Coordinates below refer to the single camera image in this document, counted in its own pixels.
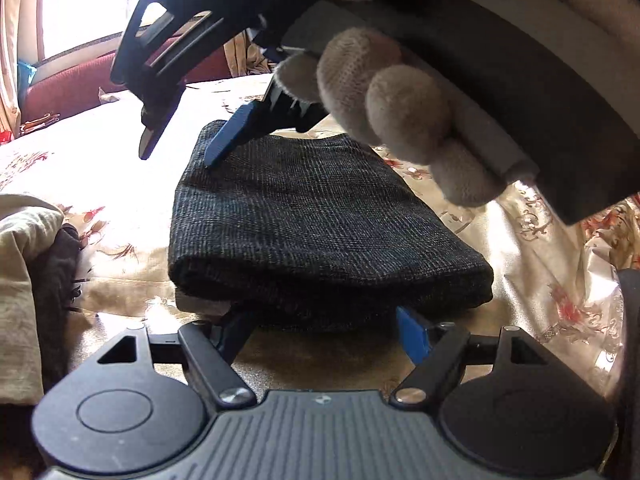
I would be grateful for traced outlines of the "right hand in brown glove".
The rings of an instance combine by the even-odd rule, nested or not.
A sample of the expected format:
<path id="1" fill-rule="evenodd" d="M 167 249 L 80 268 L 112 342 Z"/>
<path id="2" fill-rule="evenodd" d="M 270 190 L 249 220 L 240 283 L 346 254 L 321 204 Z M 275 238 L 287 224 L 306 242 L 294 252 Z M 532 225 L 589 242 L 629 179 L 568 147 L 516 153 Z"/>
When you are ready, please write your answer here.
<path id="1" fill-rule="evenodd" d="M 320 56 L 287 58 L 276 78 L 293 98 L 322 104 L 355 140 L 428 166 L 451 203 L 479 207 L 506 188 L 452 136 L 451 108 L 436 80 L 407 65 L 400 45 L 380 32 L 346 29 Z"/>

